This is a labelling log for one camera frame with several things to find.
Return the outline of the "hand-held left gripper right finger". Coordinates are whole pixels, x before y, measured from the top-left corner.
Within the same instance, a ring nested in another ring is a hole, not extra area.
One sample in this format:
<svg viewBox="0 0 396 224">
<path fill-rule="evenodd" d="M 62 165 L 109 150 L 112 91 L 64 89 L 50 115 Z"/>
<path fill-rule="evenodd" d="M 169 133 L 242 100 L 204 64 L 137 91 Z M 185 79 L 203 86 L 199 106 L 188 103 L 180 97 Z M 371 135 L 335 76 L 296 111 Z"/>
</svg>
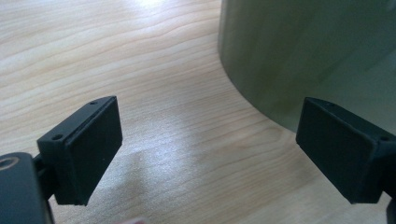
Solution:
<svg viewBox="0 0 396 224">
<path fill-rule="evenodd" d="M 324 100 L 304 99 L 296 142 L 350 203 L 396 199 L 396 136 Z"/>
</svg>

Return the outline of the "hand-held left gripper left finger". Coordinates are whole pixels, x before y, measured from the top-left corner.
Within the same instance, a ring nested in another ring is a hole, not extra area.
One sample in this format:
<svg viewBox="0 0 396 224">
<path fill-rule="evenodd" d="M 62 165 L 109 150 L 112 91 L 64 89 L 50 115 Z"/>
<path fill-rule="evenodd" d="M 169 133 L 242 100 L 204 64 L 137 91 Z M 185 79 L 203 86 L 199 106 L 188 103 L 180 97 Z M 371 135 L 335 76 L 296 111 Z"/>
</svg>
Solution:
<svg viewBox="0 0 396 224">
<path fill-rule="evenodd" d="M 85 104 L 37 140 L 36 167 L 46 198 L 86 205 L 122 145 L 115 96 Z"/>
</svg>

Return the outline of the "grey-green trash bin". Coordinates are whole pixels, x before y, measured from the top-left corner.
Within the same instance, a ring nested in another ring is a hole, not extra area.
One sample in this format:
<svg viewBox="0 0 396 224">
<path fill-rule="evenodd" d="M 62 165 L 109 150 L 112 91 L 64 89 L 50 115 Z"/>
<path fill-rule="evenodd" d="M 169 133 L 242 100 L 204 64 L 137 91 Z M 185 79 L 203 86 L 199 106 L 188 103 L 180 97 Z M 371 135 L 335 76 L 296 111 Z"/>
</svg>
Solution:
<svg viewBox="0 0 396 224">
<path fill-rule="evenodd" d="M 238 91 L 292 131 L 314 97 L 396 135 L 396 0 L 222 0 L 219 57 Z"/>
</svg>

